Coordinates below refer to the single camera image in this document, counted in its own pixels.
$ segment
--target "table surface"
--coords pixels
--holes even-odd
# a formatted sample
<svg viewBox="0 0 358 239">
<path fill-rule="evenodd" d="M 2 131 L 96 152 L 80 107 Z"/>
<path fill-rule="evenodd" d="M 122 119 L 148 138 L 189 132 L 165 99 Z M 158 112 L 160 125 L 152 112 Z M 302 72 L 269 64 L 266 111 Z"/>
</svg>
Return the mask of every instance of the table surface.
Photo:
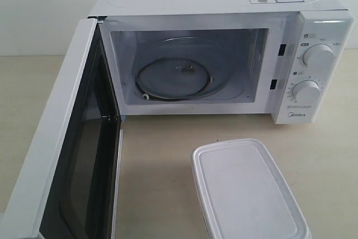
<svg viewBox="0 0 358 239">
<path fill-rule="evenodd" d="M 133 116 L 123 124 L 116 238 L 206 238 L 191 169 L 204 144 L 256 138 L 288 182 L 313 238 L 358 234 L 358 50 L 346 50 L 314 124 L 270 115 Z M 63 57 L 0 57 L 0 212 Z"/>
</svg>

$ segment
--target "power knob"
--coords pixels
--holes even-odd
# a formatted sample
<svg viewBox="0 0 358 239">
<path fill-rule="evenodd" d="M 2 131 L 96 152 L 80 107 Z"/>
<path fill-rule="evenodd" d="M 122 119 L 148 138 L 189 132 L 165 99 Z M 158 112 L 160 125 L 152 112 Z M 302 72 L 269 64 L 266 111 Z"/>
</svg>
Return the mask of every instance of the power knob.
<svg viewBox="0 0 358 239">
<path fill-rule="evenodd" d="M 293 97 L 303 103 L 311 104 L 321 95 L 319 86 L 314 81 L 301 81 L 292 90 Z"/>
<path fill-rule="evenodd" d="M 312 70 L 326 70 L 335 61 L 335 54 L 326 44 L 309 48 L 303 55 L 303 63 Z"/>
</svg>

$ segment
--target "container lid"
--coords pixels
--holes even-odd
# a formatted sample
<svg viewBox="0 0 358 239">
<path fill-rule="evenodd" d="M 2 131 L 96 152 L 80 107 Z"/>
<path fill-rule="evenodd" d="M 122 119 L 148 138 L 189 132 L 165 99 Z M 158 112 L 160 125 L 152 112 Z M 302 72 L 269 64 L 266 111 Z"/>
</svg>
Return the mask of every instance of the container lid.
<svg viewBox="0 0 358 239">
<path fill-rule="evenodd" d="M 210 238 L 311 238 L 286 181 L 260 141 L 209 144 L 192 158 Z"/>
</svg>

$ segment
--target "white microwave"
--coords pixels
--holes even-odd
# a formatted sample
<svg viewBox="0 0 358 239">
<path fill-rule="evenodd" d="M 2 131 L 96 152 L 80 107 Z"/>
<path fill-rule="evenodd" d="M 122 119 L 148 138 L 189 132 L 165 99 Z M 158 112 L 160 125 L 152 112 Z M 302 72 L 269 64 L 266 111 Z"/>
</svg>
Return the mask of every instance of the white microwave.
<svg viewBox="0 0 358 239">
<path fill-rule="evenodd" d="M 353 24 L 337 0 L 98 0 L 74 32 L 0 237 L 113 238 L 128 115 L 312 122 Z"/>
</svg>

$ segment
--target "open microwave door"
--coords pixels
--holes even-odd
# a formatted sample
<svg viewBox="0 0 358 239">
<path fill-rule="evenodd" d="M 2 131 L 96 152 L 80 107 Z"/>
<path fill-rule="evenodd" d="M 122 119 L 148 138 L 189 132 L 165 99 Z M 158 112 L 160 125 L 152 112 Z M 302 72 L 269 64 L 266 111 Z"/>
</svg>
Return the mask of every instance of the open microwave door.
<svg viewBox="0 0 358 239">
<path fill-rule="evenodd" d="M 0 238 L 111 238 L 119 110 L 97 20 L 81 20 L 33 137 Z"/>
</svg>

